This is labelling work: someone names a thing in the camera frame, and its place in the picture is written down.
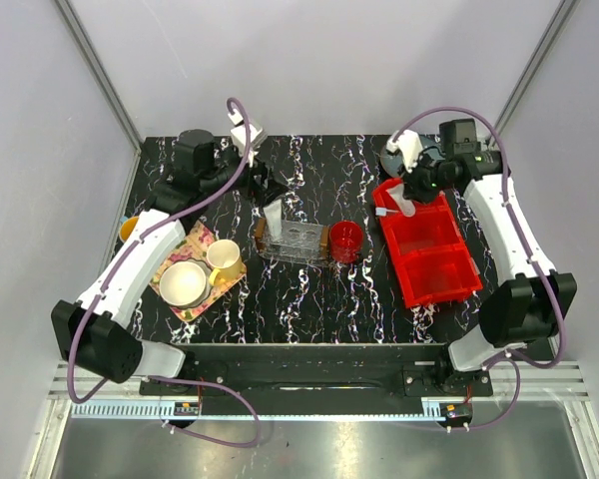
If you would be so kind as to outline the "white toothpaste tube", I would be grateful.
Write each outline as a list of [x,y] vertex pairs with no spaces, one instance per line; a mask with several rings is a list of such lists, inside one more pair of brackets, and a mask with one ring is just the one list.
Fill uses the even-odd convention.
[[395,202],[398,210],[407,218],[415,215],[415,205],[413,201],[405,197],[405,188],[403,183],[398,183],[396,186],[386,191],[390,198]]
[[274,200],[264,207],[264,214],[272,241],[281,241],[283,238],[283,202]]

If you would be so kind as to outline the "blue and white toothbrush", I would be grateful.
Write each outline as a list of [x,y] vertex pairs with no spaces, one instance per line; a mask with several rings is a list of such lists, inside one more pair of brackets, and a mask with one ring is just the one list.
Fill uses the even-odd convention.
[[385,207],[376,207],[375,214],[378,217],[388,217],[388,216],[392,216],[392,215],[402,215],[402,211],[401,210],[391,210],[391,209],[388,209]]

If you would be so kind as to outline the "clear holder with wooden ends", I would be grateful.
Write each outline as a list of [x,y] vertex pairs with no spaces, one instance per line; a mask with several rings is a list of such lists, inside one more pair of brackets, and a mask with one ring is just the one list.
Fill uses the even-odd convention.
[[330,260],[328,235],[328,226],[282,221],[282,233],[275,239],[267,220],[259,218],[254,243],[265,259],[322,267]]

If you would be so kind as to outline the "red translucent cup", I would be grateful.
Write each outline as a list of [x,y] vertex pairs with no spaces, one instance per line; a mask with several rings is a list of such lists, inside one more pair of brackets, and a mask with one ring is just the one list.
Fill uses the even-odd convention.
[[340,263],[352,263],[357,260],[363,244],[363,230],[355,222],[335,223],[329,231],[330,255]]

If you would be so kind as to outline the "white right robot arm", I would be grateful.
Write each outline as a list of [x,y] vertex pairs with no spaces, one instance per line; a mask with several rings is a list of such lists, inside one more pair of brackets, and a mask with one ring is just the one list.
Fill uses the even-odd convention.
[[549,369],[567,345],[565,316],[577,291],[569,272],[561,272],[536,240],[514,191],[504,146],[489,150],[477,138],[482,124],[492,140],[501,138],[481,115],[456,108],[459,119],[439,126],[439,156],[422,146],[412,123],[393,133],[387,151],[401,158],[404,197],[429,203],[434,195],[457,190],[479,222],[494,260],[498,287],[481,302],[478,323],[446,348],[448,361],[433,374],[435,386],[455,395],[469,372],[499,359],[518,358]]

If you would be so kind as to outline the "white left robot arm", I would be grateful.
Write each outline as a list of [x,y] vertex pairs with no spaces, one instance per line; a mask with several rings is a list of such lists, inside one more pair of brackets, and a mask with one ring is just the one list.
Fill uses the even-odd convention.
[[259,127],[238,125],[224,150],[205,130],[189,130],[177,138],[175,161],[152,189],[130,237],[78,299],[60,300],[52,309],[64,360],[115,383],[133,376],[162,376],[175,394],[193,389],[197,372],[185,363],[185,352],[139,340],[128,324],[158,268],[207,206],[232,191],[265,206],[286,191],[256,158],[265,137]]

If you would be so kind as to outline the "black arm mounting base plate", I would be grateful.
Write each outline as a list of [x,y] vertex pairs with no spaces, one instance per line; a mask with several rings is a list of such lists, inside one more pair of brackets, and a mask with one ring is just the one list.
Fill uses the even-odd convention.
[[451,369],[442,344],[194,344],[186,379],[235,391],[361,388],[406,397],[493,395],[488,373]]

